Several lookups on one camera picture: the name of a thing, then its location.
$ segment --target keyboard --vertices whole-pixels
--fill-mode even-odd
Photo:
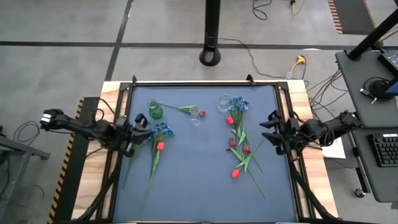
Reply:
[[[370,134],[368,139],[379,167],[398,167],[398,134]]]

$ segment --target wooden table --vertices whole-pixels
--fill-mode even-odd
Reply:
[[[101,91],[101,98],[106,100],[109,103],[109,105],[113,108],[113,110],[116,109],[116,101],[119,94],[120,83],[121,82],[104,82]],[[289,83],[289,92],[290,92],[290,98],[292,101],[293,110],[304,121],[313,118],[304,82],[301,80],[292,80],[288,81],[288,83]],[[284,108],[286,108],[287,104],[284,97],[282,97],[282,103]],[[125,106],[126,106],[126,97],[123,98],[121,111],[124,111]],[[98,108],[104,111],[104,119],[108,121],[112,121],[114,119],[112,112],[102,101],[99,102]],[[101,113],[97,113],[96,119],[100,119],[100,117]],[[99,147],[100,145],[98,142],[91,141],[88,146],[87,154],[98,149]],[[78,218],[80,215],[82,215],[83,212],[90,205],[90,203],[94,200],[97,193],[100,191],[101,182],[103,179],[104,163],[106,160],[107,153],[108,153],[107,150],[100,150],[95,154],[92,154],[90,157],[88,157],[85,160],[83,172],[80,179],[80,185],[78,188],[78,193],[73,208],[72,218]],[[303,159],[305,161],[308,181],[311,190],[317,196],[321,204],[332,215],[337,217],[338,214],[336,210],[336,205],[331,191],[328,174],[326,172],[325,163],[323,161],[322,152],[318,149],[312,149],[310,147],[307,147],[303,151]],[[64,170],[65,167],[61,171],[60,175],[61,177],[62,174],[65,175]],[[57,192],[61,190],[60,188],[61,186],[58,185]],[[57,193],[55,194],[54,197],[55,201],[50,211],[50,217],[54,216],[54,213],[57,208],[56,198],[57,198]],[[105,204],[103,209],[104,217],[107,215],[108,211],[107,206],[109,206],[109,203],[107,202],[109,202],[109,198],[110,198],[110,191],[107,193],[107,196],[105,198]],[[303,212],[308,216],[308,208],[307,204],[305,203],[306,198],[302,191],[300,191],[300,199],[303,207]]]

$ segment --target red tulip bud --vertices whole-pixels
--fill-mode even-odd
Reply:
[[[159,151],[163,151],[164,149],[164,142],[157,143],[156,149]]]
[[[231,178],[235,179],[237,177],[239,177],[239,170],[235,169],[234,171],[232,171]]]
[[[201,117],[206,116],[206,111],[205,110],[199,110],[199,116],[201,116]]]
[[[249,146],[243,146],[243,152],[246,154],[250,154],[250,147]]]
[[[229,138],[229,147],[235,148],[236,147],[236,141],[233,138]]]
[[[233,124],[234,123],[234,119],[231,116],[226,117],[226,122],[228,124]]]

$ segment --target green glass bottle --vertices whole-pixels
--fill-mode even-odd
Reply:
[[[162,107],[156,102],[156,100],[148,101],[149,116],[153,119],[160,119],[163,116]]]

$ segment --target concrete floor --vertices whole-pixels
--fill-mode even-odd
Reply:
[[[114,42],[127,0],[0,0],[0,41]],[[292,16],[289,2],[274,0],[265,8],[267,21],[256,19],[251,1],[222,2],[220,37],[240,39],[247,44],[356,45],[364,36],[338,35],[326,0],[307,0],[302,12]],[[396,5],[393,0],[368,0],[377,24]],[[123,42],[201,43],[204,27],[204,0],[135,0]],[[387,45],[398,45],[398,35]],[[28,120],[38,121],[47,108],[62,108],[74,114],[83,96],[99,96],[112,47],[17,47],[0,46],[0,124],[12,136]],[[263,73],[284,76],[298,54],[307,58],[306,80],[310,86],[337,70],[333,50],[251,50]],[[198,61],[200,49],[122,48],[112,80],[230,80],[266,77],[256,73],[245,49],[221,49],[216,67]],[[300,78],[302,68],[295,70]],[[345,87],[338,80],[336,86]],[[340,92],[328,90],[323,103]],[[345,95],[329,109],[338,114],[353,105]],[[320,110],[321,119],[330,115]],[[23,136],[31,136],[26,130]],[[42,132],[34,147],[52,152],[48,161],[32,158],[5,223],[44,223],[68,136]],[[398,211],[389,203],[377,203],[372,195],[356,198],[356,173],[349,169],[329,169],[329,178],[341,218],[364,222],[396,223]],[[32,184],[40,185],[45,192]]]

